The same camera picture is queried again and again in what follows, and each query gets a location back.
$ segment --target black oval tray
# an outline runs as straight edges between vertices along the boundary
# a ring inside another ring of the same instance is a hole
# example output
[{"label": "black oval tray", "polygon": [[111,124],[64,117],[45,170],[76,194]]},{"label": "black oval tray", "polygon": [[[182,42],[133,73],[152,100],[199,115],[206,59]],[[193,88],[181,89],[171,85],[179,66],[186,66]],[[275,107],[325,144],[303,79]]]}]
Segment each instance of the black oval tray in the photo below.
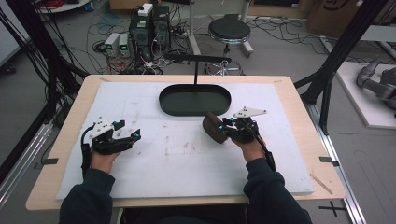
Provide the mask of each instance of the black oval tray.
[{"label": "black oval tray", "polygon": [[210,84],[168,86],[159,98],[163,112],[172,116],[205,116],[209,111],[221,115],[231,103],[231,94],[226,89]]}]

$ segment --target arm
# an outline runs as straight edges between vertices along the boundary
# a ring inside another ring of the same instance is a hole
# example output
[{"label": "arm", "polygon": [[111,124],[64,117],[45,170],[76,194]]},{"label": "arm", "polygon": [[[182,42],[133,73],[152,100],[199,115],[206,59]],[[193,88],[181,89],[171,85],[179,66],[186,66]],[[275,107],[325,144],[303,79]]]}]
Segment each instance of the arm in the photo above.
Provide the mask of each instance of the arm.
[{"label": "arm", "polygon": [[110,196],[114,177],[109,173],[120,153],[92,153],[91,169],[80,185],[75,185],[64,199],[60,223],[110,223],[113,199]]},{"label": "arm", "polygon": [[285,189],[283,176],[268,166],[257,140],[247,144],[235,143],[241,147],[247,161],[248,177],[244,192],[250,199],[250,223],[311,223]]}]

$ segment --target hand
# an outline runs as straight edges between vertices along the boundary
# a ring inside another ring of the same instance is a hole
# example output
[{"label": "hand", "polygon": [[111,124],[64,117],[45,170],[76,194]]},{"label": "hand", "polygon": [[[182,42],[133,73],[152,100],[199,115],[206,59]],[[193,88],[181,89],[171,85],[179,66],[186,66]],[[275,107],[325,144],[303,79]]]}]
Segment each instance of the hand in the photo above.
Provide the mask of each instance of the hand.
[{"label": "hand", "polygon": [[233,142],[242,149],[246,162],[254,161],[258,158],[265,158],[264,150],[262,149],[262,146],[256,139],[254,139],[250,143],[245,143],[245,144],[235,140],[233,140]]},{"label": "hand", "polygon": [[120,155],[120,152],[111,155],[102,155],[96,151],[92,152],[91,169],[101,170],[110,174],[113,161]]}]

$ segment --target person's left hand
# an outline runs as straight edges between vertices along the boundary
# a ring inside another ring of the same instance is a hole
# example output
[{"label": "person's left hand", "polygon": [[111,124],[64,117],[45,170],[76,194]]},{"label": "person's left hand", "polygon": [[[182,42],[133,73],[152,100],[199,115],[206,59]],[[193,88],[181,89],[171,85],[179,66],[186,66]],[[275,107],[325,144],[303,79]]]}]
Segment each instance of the person's left hand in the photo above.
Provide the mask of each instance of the person's left hand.
[{"label": "person's left hand", "polygon": [[113,161],[120,155],[120,152],[111,155],[102,155],[96,151],[92,152],[91,169],[101,170],[110,174]]}]

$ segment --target person's right hand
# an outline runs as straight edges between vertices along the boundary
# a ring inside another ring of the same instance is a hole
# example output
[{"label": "person's right hand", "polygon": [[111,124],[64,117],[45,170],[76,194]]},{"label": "person's right hand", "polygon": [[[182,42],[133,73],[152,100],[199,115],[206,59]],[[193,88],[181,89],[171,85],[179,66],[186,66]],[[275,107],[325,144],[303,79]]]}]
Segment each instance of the person's right hand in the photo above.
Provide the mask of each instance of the person's right hand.
[{"label": "person's right hand", "polygon": [[264,150],[262,149],[262,146],[256,139],[254,139],[250,143],[240,143],[235,140],[233,140],[233,142],[242,149],[246,162],[254,161],[258,158],[265,158]]}]

